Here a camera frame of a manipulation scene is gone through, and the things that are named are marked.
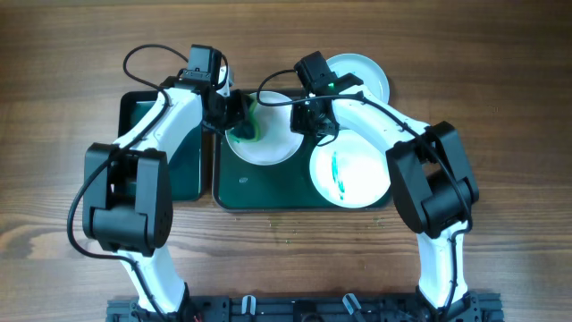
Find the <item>green yellow scrub sponge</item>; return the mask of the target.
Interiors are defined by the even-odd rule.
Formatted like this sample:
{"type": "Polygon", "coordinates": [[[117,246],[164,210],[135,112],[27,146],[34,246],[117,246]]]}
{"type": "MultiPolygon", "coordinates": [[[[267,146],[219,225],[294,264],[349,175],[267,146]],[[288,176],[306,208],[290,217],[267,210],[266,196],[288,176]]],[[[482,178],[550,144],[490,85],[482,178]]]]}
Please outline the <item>green yellow scrub sponge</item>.
{"type": "Polygon", "coordinates": [[[238,125],[228,130],[227,136],[231,140],[252,143],[261,139],[260,125],[254,116],[256,107],[256,101],[250,98],[246,100],[247,117],[238,125]]]}

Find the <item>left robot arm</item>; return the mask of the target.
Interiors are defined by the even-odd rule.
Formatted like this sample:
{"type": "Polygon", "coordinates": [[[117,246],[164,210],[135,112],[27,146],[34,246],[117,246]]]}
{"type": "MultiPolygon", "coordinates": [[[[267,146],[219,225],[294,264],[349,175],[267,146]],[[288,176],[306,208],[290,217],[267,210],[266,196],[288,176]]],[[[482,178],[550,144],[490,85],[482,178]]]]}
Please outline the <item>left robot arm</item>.
{"type": "Polygon", "coordinates": [[[178,276],[166,246],[173,203],[169,162],[188,134],[216,134],[248,117],[245,98],[231,91],[219,50],[194,45],[186,67],[155,87],[157,98],[133,128],[85,155],[84,183],[67,219],[71,246],[83,256],[119,261],[138,299],[127,314],[139,321],[199,321],[199,308],[178,276]]]}

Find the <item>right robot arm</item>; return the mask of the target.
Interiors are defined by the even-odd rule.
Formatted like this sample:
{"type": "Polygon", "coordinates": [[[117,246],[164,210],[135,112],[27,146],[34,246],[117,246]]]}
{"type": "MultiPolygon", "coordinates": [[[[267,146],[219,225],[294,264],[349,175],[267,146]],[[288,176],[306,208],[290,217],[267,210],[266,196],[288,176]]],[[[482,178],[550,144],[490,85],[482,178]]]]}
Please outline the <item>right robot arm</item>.
{"type": "Polygon", "coordinates": [[[463,240],[479,199],[475,176],[457,130],[447,122],[412,119],[379,99],[352,72],[337,72],[320,52],[293,67],[304,97],[295,101],[291,128],[329,134],[350,130],[385,158],[394,206],[416,234],[421,273],[417,289],[440,316],[467,293],[463,240]]]}

